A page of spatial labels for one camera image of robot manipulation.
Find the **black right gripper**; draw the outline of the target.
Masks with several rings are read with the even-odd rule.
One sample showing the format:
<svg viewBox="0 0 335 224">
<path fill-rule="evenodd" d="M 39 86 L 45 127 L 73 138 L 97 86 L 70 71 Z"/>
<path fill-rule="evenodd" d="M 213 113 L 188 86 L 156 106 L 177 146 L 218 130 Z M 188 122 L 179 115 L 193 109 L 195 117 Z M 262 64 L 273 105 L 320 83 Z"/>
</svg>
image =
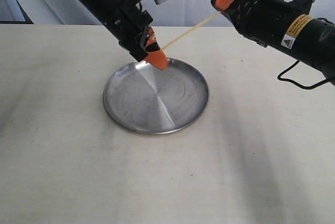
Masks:
<svg viewBox="0 0 335 224">
<path fill-rule="evenodd" d="M 236 31 L 264 47 L 282 48 L 283 0 L 211 0 Z"/>
</svg>

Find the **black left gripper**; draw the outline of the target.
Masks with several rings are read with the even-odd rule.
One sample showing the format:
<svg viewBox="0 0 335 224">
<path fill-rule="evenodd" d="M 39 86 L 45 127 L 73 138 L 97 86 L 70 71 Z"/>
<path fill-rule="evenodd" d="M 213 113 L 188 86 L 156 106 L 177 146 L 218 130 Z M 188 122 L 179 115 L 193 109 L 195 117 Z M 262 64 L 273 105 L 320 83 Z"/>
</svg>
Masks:
<svg viewBox="0 0 335 224">
<path fill-rule="evenodd" d="M 149 12 L 137 7 L 136 0 L 122 0 L 103 25 L 135 60 L 164 70 L 168 66 L 166 54 L 161 49 L 149 50 L 157 48 L 154 30 L 149 27 L 152 21 Z"/>
</svg>

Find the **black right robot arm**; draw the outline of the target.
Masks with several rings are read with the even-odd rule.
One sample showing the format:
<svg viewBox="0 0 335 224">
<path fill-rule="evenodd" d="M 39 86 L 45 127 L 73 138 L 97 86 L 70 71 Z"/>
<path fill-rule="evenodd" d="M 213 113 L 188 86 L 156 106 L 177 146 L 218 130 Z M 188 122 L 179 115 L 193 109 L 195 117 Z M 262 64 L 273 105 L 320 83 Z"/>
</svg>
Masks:
<svg viewBox="0 0 335 224">
<path fill-rule="evenodd" d="M 319 72 L 325 79 L 304 86 L 283 78 L 301 89 L 311 90 L 334 84 L 334 23 L 310 16 L 315 0 L 211 0 L 212 7 L 225 16 L 235 30 L 263 47 L 272 47 Z"/>
</svg>

